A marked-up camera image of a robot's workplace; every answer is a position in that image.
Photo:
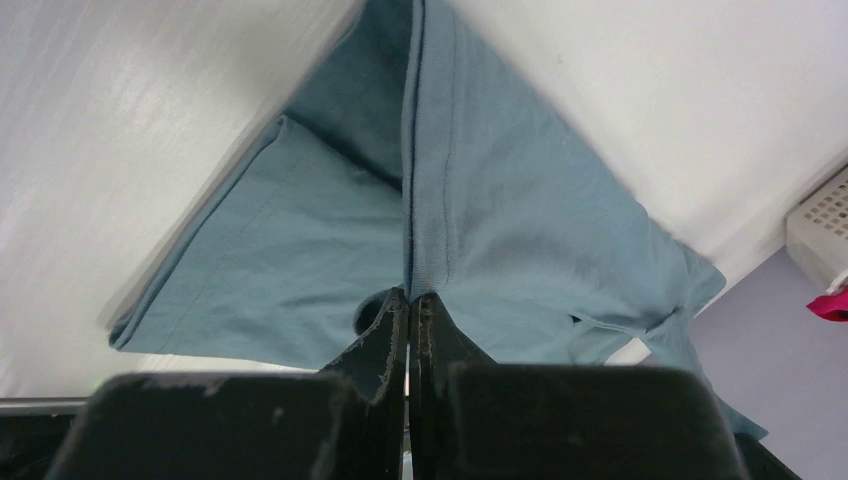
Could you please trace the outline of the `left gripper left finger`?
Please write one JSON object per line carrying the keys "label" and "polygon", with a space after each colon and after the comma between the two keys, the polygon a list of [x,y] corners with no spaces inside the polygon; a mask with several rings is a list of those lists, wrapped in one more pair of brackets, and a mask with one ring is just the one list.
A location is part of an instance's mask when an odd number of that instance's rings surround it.
{"label": "left gripper left finger", "polygon": [[369,327],[314,373],[166,372],[106,382],[51,479],[397,479],[408,302],[391,289]]}

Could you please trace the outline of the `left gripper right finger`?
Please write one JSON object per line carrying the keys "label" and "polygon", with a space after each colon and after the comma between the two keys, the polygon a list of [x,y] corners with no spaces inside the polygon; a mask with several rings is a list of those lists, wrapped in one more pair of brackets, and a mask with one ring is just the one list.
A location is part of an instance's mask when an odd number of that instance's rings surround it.
{"label": "left gripper right finger", "polygon": [[418,479],[744,479],[694,375],[654,367],[499,364],[435,294],[410,310]]}

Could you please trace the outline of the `blue t shirt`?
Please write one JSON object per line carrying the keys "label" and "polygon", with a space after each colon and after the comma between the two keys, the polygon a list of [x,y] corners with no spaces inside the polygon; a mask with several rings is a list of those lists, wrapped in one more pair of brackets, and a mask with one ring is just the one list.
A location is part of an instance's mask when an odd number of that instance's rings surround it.
{"label": "blue t shirt", "polygon": [[317,369],[394,287],[503,363],[702,371],[724,287],[443,1],[369,1],[185,227],[117,350]]}

